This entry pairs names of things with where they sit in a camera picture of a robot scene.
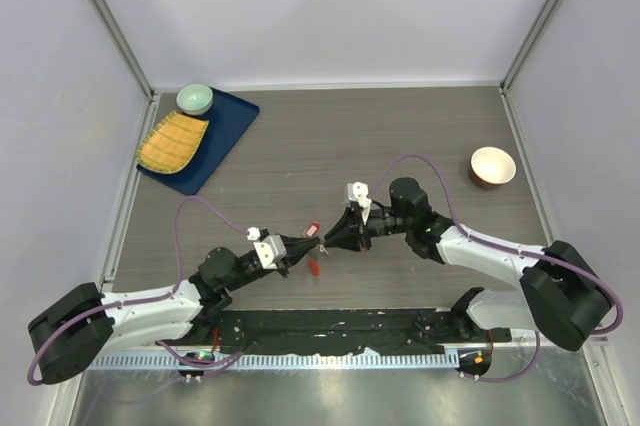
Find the grey keyring holder red handle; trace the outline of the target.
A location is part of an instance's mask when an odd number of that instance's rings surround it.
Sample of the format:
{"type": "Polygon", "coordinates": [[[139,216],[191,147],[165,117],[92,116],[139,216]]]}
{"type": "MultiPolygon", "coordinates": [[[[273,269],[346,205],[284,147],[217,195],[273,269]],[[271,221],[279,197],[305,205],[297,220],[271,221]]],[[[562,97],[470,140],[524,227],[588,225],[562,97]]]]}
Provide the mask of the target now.
{"type": "Polygon", "coordinates": [[[318,244],[306,254],[307,268],[313,277],[320,275],[320,259],[327,254],[324,240],[318,237],[318,244]]]}

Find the red capped key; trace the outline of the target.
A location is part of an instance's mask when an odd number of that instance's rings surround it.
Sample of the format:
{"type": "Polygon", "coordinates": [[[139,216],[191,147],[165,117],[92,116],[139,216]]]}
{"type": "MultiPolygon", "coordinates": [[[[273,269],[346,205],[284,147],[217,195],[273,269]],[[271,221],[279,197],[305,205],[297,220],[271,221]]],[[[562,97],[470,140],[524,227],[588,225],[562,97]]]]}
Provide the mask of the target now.
{"type": "Polygon", "coordinates": [[[316,237],[320,231],[320,224],[318,222],[311,222],[303,231],[303,235],[308,238],[316,237]]]}

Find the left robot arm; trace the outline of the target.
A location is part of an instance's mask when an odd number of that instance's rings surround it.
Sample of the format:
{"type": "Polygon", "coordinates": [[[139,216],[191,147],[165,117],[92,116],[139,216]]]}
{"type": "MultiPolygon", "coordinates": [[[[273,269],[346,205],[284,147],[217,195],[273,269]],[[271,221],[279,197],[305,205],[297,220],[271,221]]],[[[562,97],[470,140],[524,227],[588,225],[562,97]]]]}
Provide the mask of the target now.
{"type": "Polygon", "coordinates": [[[271,273],[287,276],[317,237],[268,235],[236,255],[211,250],[196,273],[163,288],[103,293],[83,283],[37,315],[27,326],[34,348],[27,381],[54,385],[84,372],[106,354],[159,341],[205,343],[215,316],[232,302],[231,292],[271,273]]]}

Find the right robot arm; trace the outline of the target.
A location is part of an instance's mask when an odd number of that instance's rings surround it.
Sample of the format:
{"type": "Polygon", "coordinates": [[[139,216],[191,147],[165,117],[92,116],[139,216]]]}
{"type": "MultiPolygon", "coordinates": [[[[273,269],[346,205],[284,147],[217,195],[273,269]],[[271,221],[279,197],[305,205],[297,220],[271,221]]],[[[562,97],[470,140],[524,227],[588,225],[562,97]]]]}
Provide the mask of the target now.
{"type": "Polygon", "coordinates": [[[494,328],[524,329],[577,351],[614,306],[612,295],[568,243],[520,245],[470,231],[436,212],[413,178],[391,183],[389,205],[368,193],[364,183],[347,185],[344,213],[325,234],[325,247],[359,252],[370,249],[375,238],[401,235],[422,259],[472,269],[512,286],[507,292],[478,288],[457,302],[460,310],[451,326],[462,340],[494,328]]]}

